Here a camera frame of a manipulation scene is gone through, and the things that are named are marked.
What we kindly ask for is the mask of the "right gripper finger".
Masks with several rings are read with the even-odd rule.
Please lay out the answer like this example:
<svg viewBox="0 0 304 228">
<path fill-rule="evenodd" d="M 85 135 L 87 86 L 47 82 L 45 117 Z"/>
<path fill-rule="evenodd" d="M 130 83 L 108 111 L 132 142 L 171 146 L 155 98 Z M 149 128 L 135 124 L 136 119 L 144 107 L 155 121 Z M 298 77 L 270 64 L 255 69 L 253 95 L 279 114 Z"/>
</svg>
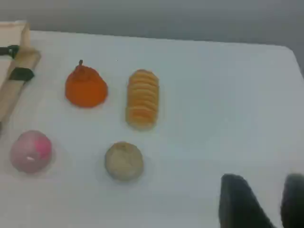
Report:
<svg viewBox="0 0 304 228">
<path fill-rule="evenodd" d="M 221 177 L 218 218 L 221 228 L 273 228 L 248 182 L 239 175 Z"/>
<path fill-rule="evenodd" d="M 299 173 L 286 177 L 281 202 L 281 221 L 284 228 L 304 227 L 304 176 Z"/>
</svg>

